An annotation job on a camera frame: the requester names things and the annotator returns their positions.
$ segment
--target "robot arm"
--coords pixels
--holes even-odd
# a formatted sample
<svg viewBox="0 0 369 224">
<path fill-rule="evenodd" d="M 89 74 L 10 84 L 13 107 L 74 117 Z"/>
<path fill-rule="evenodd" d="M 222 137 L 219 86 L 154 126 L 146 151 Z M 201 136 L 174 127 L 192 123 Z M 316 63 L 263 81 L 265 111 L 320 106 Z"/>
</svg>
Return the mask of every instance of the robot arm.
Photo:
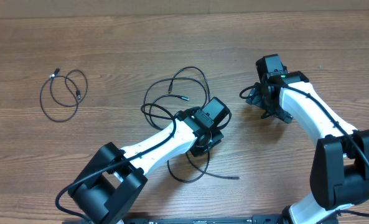
<svg viewBox="0 0 369 224">
<path fill-rule="evenodd" d="M 358 131 L 335 114 L 314 91 L 309 79 L 301 72 L 289 73 L 278 55 L 263 57 L 257 61 L 256 68 L 261 83 L 247 88 L 251 88 L 247 97 L 241 95 L 247 89 L 240 96 L 247 99 L 247 103 L 266 110 L 262 118 L 275 116 L 286 123 L 295 118 L 316 148 L 310 176 L 311 193 L 299 203 L 286 207 L 283 220 L 292 224 L 324 223 L 336 210 L 369 200 L 369 170 L 366 164 L 349 140 L 310 98 L 316 99 L 351 136 L 368 162 L 369 130 Z M 345 166 L 344 156 L 355 159 L 355 163 Z"/>
<path fill-rule="evenodd" d="M 295 82 L 288 85 L 306 93 L 310 93 L 324 106 L 324 108 L 327 109 L 336 121 L 339 121 L 339 124 L 344 128 L 347 134 L 352 134 L 353 130 L 356 130 L 353 125 L 348 124 L 340 118 L 324 101 L 321 100 L 314 91 L 311 83 Z M 287 111 L 297 120 L 301 127 L 306 131 L 307 135 L 311 138 L 314 146 L 316 146 L 318 139 L 324 138 L 329 134 L 337 137 L 343 135 L 313 101 L 298 92 L 282 89 L 279 94 L 279 105 L 284 111 Z"/>
<path fill-rule="evenodd" d="M 179 154 L 190 151 L 193 156 L 199 156 L 220 143 L 223 134 L 218 125 L 228 114 L 231 115 L 227 106 L 212 98 L 204 108 L 179 111 L 168 127 L 138 144 L 121 149 L 112 142 L 105 144 L 75 182 L 154 147 L 170 136 L 173 122 L 176 124 L 174 135 L 165 144 L 107 171 L 121 181 L 118 188 L 99 174 L 71 187 L 69 196 L 94 224 L 117 224 L 128 213 L 152 171 Z"/>
</svg>

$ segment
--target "black cable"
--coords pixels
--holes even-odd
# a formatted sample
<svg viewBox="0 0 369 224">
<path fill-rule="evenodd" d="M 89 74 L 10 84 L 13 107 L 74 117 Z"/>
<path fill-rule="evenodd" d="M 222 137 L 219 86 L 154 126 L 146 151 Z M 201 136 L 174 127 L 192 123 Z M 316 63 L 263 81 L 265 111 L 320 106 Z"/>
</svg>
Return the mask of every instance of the black cable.
<svg viewBox="0 0 369 224">
<path fill-rule="evenodd" d="M 197 167 L 197 165 L 195 165 L 191 160 L 190 160 L 190 157 L 189 157 L 189 154 L 186 152 L 185 153 L 185 156 L 187 157 L 187 160 L 189 161 L 189 163 L 194 167 L 196 168 L 199 172 L 203 172 L 202 169 L 200 169 L 199 167 Z M 216 175 L 216 174 L 211 174 L 211 173 L 208 173 L 208 172 L 205 172 L 205 174 L 209 175 L 209 176 L 212 176 L 212 177 L 216 177 L 216 178 L 221 178 L 221 179 L 231 179 L 231 180 L 240 180 L 241 178 L 240 177 L 225 177 L 225 176 L 220 176 L 220 175 Z"/>
<path fill-rule="evenodd" d="M 66 76 L 61 76 L 61 75 L 57 75 L 59 73 L 60 69 L 57 68 L 54 73 L 50 76 L 50 78 L 48 80 L 46 80 L 46 82 L 42 85 L 42 88 L 40 89 L 40 94 L 39 94 L 39 101 L 40 101 L 40 108 L 42 109 L 43 113 L 46 115 L 46 117 L 54 122 L 58 122 L 58 123 L 62 123 L 62 122 L 66 122 L 66 121 L 69 121 L 71 118 L 73 118 L 75 116 L 75 114 L 77 113 L 78 111 L 78 107 L 79 107 L 79 104 L 85 99 L 86 97 L 86 94 L 87 94 L 87 89 L 88 89 L 88 83 L 87 83 L 87 78 L 85 76 L 85 74 L 81 71 L 81 70 L 77 70 L 77 69 L 74 69 L 70 72 L 68 72 L 68 74 Z M 83 95 L 83 97 L 81 97 L 80 95 L 80 90 L 78 89 L 77 85 L 75 84 L 74 81 L 72 81 L 68 76 L 71 75 L 72 73 L 74 72 L 78 72 L 80 73 L 84 79 L 85 79 L 85 82 L 86 82 L 86 90 L 85 90 L 85 94 Z M 65 83 L 65 86 L 67 87 L 68 91 L 71 93 L 71 95 L 73 96 L 73 98 L 75 99 L 75 104 L 73 105 L 65 105 L 61 102 L 59 102 L 53 95 L 53 91 L 52 91 L 52 85 L 53 85 L 53 82 L 54 82 L 54 79 L 55 78 L 64 78 L 64 83 Z M 73 93 L 73 91 L 69 88 L 68 86 L 68 83 L 67 83 L 67 80 L 70 81 L 73 86 L 75 87 L 75 94 Z M 52 99 L 54 100 L 54 102 L 56 102 L 57 104 L 61 105 L 61 106 L 64 106 L 64 107 L 75 107 L 75 111 L 71 114 L 71 116 L 67 119 L 54 119 L 52 117 L 50 117 L 44 107 L 43 107 L 43 103 L 42 103 L 42 93 L 43 93 L 43 89 L 44 87 L 46 86 L 46 84 L 50 82 L 50 95 L 52 96 Z"/>
<path fill-rule="evenodd" d="M 176 72 L 176 74 L 174 74 L 173 78 L 176 78 L 176 76 L 178 74 L 180 74 L 181 72 L 183 72 L 184 70 L 189 69 L 189 68 L 194 68 L 194 69 L 198 70 L 201 73 L 201 75 L 203 76 L 203 79 L 205 80 L 205 84 L 206 84 L 207 90 L 208 90 L 208 101 L 210 101 L 210 90 L 209 90 L 208 80 L 207 80 L 207 77 L 205 76 L 205 74 L 203 73 L 203 71 L 201 71 L 201 69 L 199 69 L 195 66 L 184 67 L 184 68 L 180 69 L 178 72 Z M 172 92 L 172 89 L 173 89 L 173 80 L 170 81 L 169 88 L 167 90 L 169 94 Z"/>
<path fill-rule="evenodd" d="M 242 94 L 246 90 L 250 90 L 252 88 L 255 88 L 257 85 L 261 85 L 261 84 L 260 83 L 255 83 L 255 85 L 245 88 L 243 91 L 241 91 L 240 97 L 242 99 L 252 98 L 252 96 L 242 96 Z M 368 159 L 365 157 L 363 151 L 360 149 L 360 147 L 357 145 L 357 143 L 352 139 L 351 135 L 347 134 L 347 132 L 341 127 L 341 125 L 339 125 L 339 122 L 336 121 L 332 117 L 332 115 L 326 110 L 326 108 L 324 108 L 324 106 L 317 99 L 315 99 L 310 93 L 306 93 L 302 90 L 298 90 L 297 88 L 293 88 L 293 87 L 290 87 L 288 85 L 277 85 L 277 84 L 269 84 L 269 83 L 267 83 L 266 85 L 271 86 L 271 87 L 287 88 L 288 90 L 298 92 L 298 93 L 310 98 L 322 110 L 322 112 L 324 112 L 324 114 L 334 124 L 334 126 L 336 128 L 338 128 L 338 130 L 350 141 L 350 143 L 354 146 L 354 148 L 356 149 L 358 155 L 362 158 L 363 162 L 367 165 L 368 170 L 369 170 L 369 161 L 368 161 Z M 356 212 L 356 211 L 351 211 L 351 210 L 337 210 L 335 212 L 335 214 L 341 214 L 341 213 L 348 213 L 348 214 L 357 215 L 357 216 L 361 216 L 361 217 L 369 217 L 369 213 Z"/>
<path fill-rule="evenodd" d="M 180 74 L 181 72 L 183 72 L 184 70 L 186 70 L 186 69 L 189 69 L 189 68 L 194 68 L 194 69 L 196 69 L 196 70 L 198 70 L 201 74 L 202 74 L 202 76 L 203 76 L 203 79 L 205 80 L 205 84 L 206 84 L 206 89 L 205 89 L 205 87 L 204 87 L 204 85 L 200 82 L 200 81 L 198 81 L 198 80 L 196 80 L 196 79 L 194 79 L 194 78 L 188 78 L 188 77 L 179 77 L 179 78 L 177 78 L 176 76 L 178 75 L 178 74 Z M 154 85 L 156 85 L 156 84 L 158 84 L 158 83 L 160 83 L 160 82 L 166 82 L 166 81 L 170 81 L 170 84 L 169 84 L 169 88 L 168 88 L 168 95 L 162 95 L 162 96 L 160 96 L 160 97 L 158 97 L 158 98 L 156 98 L 152 103 L 156 103 L 158 100 L 160 100 L 161 98 L 165 98 L 165 97 L 176 97 L 176 98 L 179 98 L 179 99 L 181 99 L 181 100 L 186 100 L 186 101 L 189 101 L 189 99 L 186 97 L 186 96 L 182 96 L 182 95 L 171 95 L 170 93 L 172 92 L 172 89 L 173 89 L 173 81 L 174 80 L 190 80 L 190 81 L 193 81 L 193 82 L 196 82 L 196 83 L 198 83 L 201 87 L 202 87 L 202 89 L 203 89 L 203 91 L 205 92 L 205 101 L 204 101 L 204 103 L 203 103 L 203 105 L 202 105 L 202 107 L 201 108 L 204 108 L 205 106 L 206 106 L 206 104 L 208 103 L 208 102 L 210 102 L 210 89 L 209 89 L 209 84 L 208 84 L 208 80 L 207 80 L 207 78 L 206 78 L 206 76 L 205 76 L 205 74 L 203 73 L 203 71 L 201 71 L 201 69 L 199 69 L 199 68 L 197 68 L 197 67 L 194 67 L 194 66 L 189 66 L 189 67 L 185 67 L 185 68 L 182 68 L 182 69 L 180 69 L 172 78 L 165 78 L 165 79 L 162 79 L 162 80 L 159 80 L 159 81 L 156 81 L 156 82 L 154 82 L 148 89 L 147 89 L 147 91 L 146 91 L 146 94 L 144 95 L 144 99 L 143 99 L 143 103 L 146 103 L 146 99 L 147 99 L 147 95 L 148 95 L 148 92 L 149 92 L 149 90 L 154 86 Z M 145 116 L 145 118 L 146 118 L 146 121 L 153 127 L 153 128 L 156 128 L 156 129 L 158 129 L 158 130 L 163 130 L 163 128 L 161 128 L 161 127 L 159 127 L 157 124 L 155 124 L 155 122 L 152 120 L 152 118 L 151 118 L 151 116 L 149 117 L 149 119 L 147 118 L 147 115 L 144 115 Z M 221 126 L 219 126 L 219 127 L 217 127 L 219 130 L 222 130 L 223 128 L 225 128 L 226 126 L 227 126 L 227 124 L 230 122 L 230 120 L 231 120 L 231 112 L 229 113 L 229 116 L 228 116 L 228 121 L 225 123 L 225 124 L 223 124 L 223 125 L 221 125 Z M 208 172 L 206 172 L 206 170 L 207 170 L 207 167 L 208 167 L 208 165 L 209 165 L 209 162 L 210 162 L 210 156 L 208 156 L 208 160 L 207 160 L 207 166 L 205 167 L 205 170 L 201 170 L 201 169 L 199 169 L 191 160 L 190 160 L 190 158 L 187 156 L 187 160 L 189 161 L 189 163 L 195 168 L 195 169 L 197 169 L 198 171 L 200 171 L 201 172 L 201 174 L 197 177 L 197 178 L 195 178 L 194 180 L 182 180 L 182 179 L 180 179 L 180 178 L 178 178 L 178 177 L 176 177 L 174 174 L 173 174 L 173 172 L 171 171 L 171 169 L 170 169 L 170 166 L 169 166 L 169 161 L 167 161 L 167 168 L 168 168 L 168 170 L 169 170 L 169 173 L 170 173 L 170 175 L 175 179 L 175 180 L 178 180 L 179 182 L 183 182 L 183 183 L 191 183 L 191 182 L 194 182 L 194 181 L 196 181 L 196 180 L 199 180 L 204 174 L 207 174 L 207 175 L 210 175 L 210 176 L 213 176 L 213 177 L 217 177 L 217 178 L 222 178 L 222 179 L 232 179 L 232 180 L 238 180 L 238 179 L 240 179 L 239 177 L 225 177 L 225 176 L 220 176 L 220 175 L 216 175 L 216 174 L 211 174 L 211 173 L 208 173 Z"/>
<path fill-rule="evenodd" d="M 146 107 L 146 106 L 155 106 L 155 107 L 157 107 L 157 108 L 161 109 L 162 111 L 166 112 L 166 113 L 169 115 L 169 118 L 167 118 L 167 117 L 163 117 L 163 116 L 154 115 L 154 114 L 150 114 L 150 113 L 147 113 L 147 112 L 146 112 L 146 110 L 145 110 L 145 107 Z M 108 166 L 107 166 L 107 167 L 105 167 L 104 169 L 101 169 L 101 170 L 96 171 L 96 172 L 94 172 L 94 173 L 92 173 L 92 174 L 89 174 L 88 176 L 86 176 L 86 177 L 84 177 L 84 178 L 82 178 L 82 179 L 80 179 L 80 180 L 78 180 L 78 181 L 75 181 L 74 183 L 72 183 L 72 184 L 70 184 L 70 185 L 68 185 L 68 186 L 64 187 L 64 188 L 63 188 L 63 189 L 62 189 L 62 190 L 57 194 L 57 196 L 56 196 L 56 198 L 55 198 L 55 206 L 56 206 L 60 211 L 65 212 L 65 213 L 70 214 L 70 215 L 78 216 L 78 217 L 80 217 L 80 218 L 83 218 L 83 219 L 85 219 L 85 220 L 87 220 L 87 221 L 91 222 L 91 220 L 90 220 L 87 216 L 85 216 L 85 215 L 83 215 L 83 214 L 81 214 L 81 213 L 74 212 L 74 211 L 72 211 L 72 210 L 69 210 L 69 209 L 67 209 L 67 208 L 62 207 L 62 206 L 60 205 L 60 198 L 61 198 L 61 196 L 62 196 L 65 192 L 67 192 L 67 191 L 68 191 L 68 189 L 70 189 L 71 187 L 76 187 L 77 185 L 79 185 L 79 184 L 83 183 L 85 180 L 87 180 L 87 179 L 89 179 L 89 178 L 94 177 L 95 175 L 101 174 L 101 173 L 103 173 L 103 172 L 105 172 L 105 171 L 108 171 L 108 170 L 112 170 L 112 169 L 114 169 L 114 168 L 116 168 L 116 167 L 118 167 L 118 166 L 121 166 L 121 165 L 123 165 L 123 164 L 125 164 L 125 163 L 128 163 L 129 161 L 131 161 L 131 160 L 133 160 L 133 159 L 137 159 L 137 158 L 139 158 L 139 157 L 141 157 L 141 156 L 143 156 L 143 155 L 147 154 L 148 152 L 151 152 L 152 150 L 154 150 L 154 149 L 156 149 L 156 148 L 160 147 L 161 145 L 163 145 L 163 144 L 165 144 L 167 141 L 169 141 L 171 138 L 173 138 L 174 133 L 176 132 L 176 122 L 174 122 L 174 119 L 175 119 L 175 118 L 174 118 L 174 116 L 173 116 L 173 115 L 172 115 L 172 114 L 171 114 L 167 109 L 165 109 L 165 108 L 163 108 L 163 107 L 161 107 L 161 106 L 159 106 L 159 105 L 156 105 L 156 104 L 146 103 L 146 104 L 144 104 L 144 105 L 142 105 L 142 106 L 140 107 L 140 110 L 141 110 L 141 112 L 142 112 L 142 113 L 144 113 L 144 114 L 146 114 L 146 115 L 149 115 L 149 116 L 153 116 L 153 117 L 155 117 L 155 118 L 171 119 L 171 120 L 173 121 L 173 130 L 172 130 L 172 132 L 170 133 L 170 135 L 169 135 L 167 138 L 165 138 L 165 140 L 161 141 L 160 143 L 156 144 L 156 145 L 155 145 L 155 146 L 153 146 L 153 147 L 150 147 L 149 149 L 147 149 L 147 150 L 145 150 L 145 151 L 143 151 L 143 152 L 140 152 L 140 153 L 138 153 L 138 154 L 136 154 L 136 155 L 134 155 L 134 156 L 132 156 L 132 157 L 129 157 L 129 158 L 127 158 L 127 159 L 123 159 L 122 161 L 117 162 L 117 163 L 115 163 L 115 164 L 108 165 Z"/>
</svg>

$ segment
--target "cable connector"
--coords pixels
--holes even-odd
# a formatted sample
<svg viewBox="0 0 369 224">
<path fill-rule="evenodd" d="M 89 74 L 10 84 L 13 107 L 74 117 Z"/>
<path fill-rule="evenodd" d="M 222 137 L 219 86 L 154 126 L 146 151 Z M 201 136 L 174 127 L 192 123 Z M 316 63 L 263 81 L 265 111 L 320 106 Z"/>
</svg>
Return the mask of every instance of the cable connector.
<svg viewBox="0 0 369 224">
<path fill-rule="evenodd" d="M 77 90 L 77 98 L 78 98 L 78 100 L 80 100 L 80 91 L 79 90 Z"/>
<path fill-rule="evenodd" d="M 226 177 L 229 180 L 241 180 L 241 177 Z"/>
<path fill-rule="evenodd" d="M 190 99 L 186 96 L 181 96 L 180 99 L 185 100 L 185 101 L 190 101 Z"/>
<path fill-rule="evenodd" d="M 172 93 L 173 82 L 170 82 L 169 88 L 167 89 L 168 94 Z"/>
<path fill-rule="evenodd" d="M 60 72 L 60 68 L 56 68 L 53 72 L 53 74 L 50 75 L 51 79 L 54 79 L 54 77 Z"/>
</svg>

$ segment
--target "black bracket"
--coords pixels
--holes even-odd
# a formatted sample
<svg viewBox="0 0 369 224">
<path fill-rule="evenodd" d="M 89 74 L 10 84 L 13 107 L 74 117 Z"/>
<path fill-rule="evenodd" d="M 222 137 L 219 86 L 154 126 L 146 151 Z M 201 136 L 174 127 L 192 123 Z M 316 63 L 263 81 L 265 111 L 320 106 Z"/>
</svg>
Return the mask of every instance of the black bracket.
<svg viewBox="0 0 369 224">
<path fill-rule="evenodd" d="M 91 158 L 77 177 L 80 180 L 106 166 L 124 159 L 124 151 L 112 142 L 105 144 Z M 95 224 L 116 224 L 128 212 L 147 182 L 144 171 L 126 163 L 107 173 L 117 172 L 124 180 L 114 188 L 103 176 L 96 175 L 68 190 L 69 196 Z"/>
<path fill-rule="evenodd" d="M 281 63 L 278 54 L 264 56 L 256 62 L 260 83 L 255 83 L 250 91 L 246 103 L 256 105 L 265 112 L 262 119 L 274 116 L 285 123 L 292 122 L 292 115 L 284 111 L 279 105 L 281 88 L 267 86 L 267 83 L 285 85 L 295 82 L 309 82 L 302 72 L 288 73 L 287 67 Z"/>
<path fill-rule="evenodd" d="M 230 119 L 230 110 L 217 97 L 213 97 L 204 108 L 194 107 L 176 113 L 175 117 L 179 121 L 184 121 L 197 137 L 197 142 L 190 149 L 193 156 L 201 156 L 221 143 L 224 135 L 220 130 L 230 120 L 222 126 L 218 125 L 227 115 Z"/>
<path fill-rule="evenodd" d="M 369 130 L 354 131 L 352 138 L 369 162 Z M 345 166 L 343 154 L 355 159 L 354 164 Z M 346 137 L 328 135 L 317 141 L 310 187 L 315 201 L 326 210 L 369 200 L 368 167 Z"/>
</svg>

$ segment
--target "wooden table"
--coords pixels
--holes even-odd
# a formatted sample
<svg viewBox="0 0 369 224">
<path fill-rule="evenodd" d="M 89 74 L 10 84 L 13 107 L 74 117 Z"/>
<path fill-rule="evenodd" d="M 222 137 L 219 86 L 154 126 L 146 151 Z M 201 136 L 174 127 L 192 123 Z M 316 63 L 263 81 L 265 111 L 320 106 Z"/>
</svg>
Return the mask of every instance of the wooden table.
<svg viewBox="0 0 369 224">
<path fill-rule="evenodd" d="M 304 72 L 343 119 L 369 129 L 369 11 L 0 20 L 0 223 L 74 220 L 55 208 L 56 194 L 102 145 L 128 146 L 155 134 L 139 110 L 144 93 L 189 65 L 205 72 L 212 96 L 233 113 L 208 171 L 241 180 L 205 176 L 181 184 L 162 166 L 131 211 L 153 218 L 281 213 L 310 191 L 314 146 L 297 121 L 262 120 L 261 109 L 238 97 L 258 81 L 255 61 L 275 53 L 290 70 Z M 66 123 L 51 122 L 39 106 L 39 90 L 56 67 L 62 75 L 80 69 L 89 81 L 77 115 Z M 194 71 L 183 75 L 202 79 Z M 83 93 L 84 81 L 73 79 Z M 73 103 L 63 81 L 56 80 L 54 91 Z M 190 98 L 161 100 L 173 113 L 203 101 L 195 83 L 177 82 L 173 93 Z M 47 90 L 44 104 L 58 118 L 72 112 Z M 200 166 L 205 160 L 195 159 Z M 172 163 L 181 178 L 199 174 L 184 156 Z M 66 195 L 62 205 L 78 210 Z M 354 209 L 369 212 L 369 202 Z M 348 215 L 340 220 L 369 223 Z"/>
</svg>

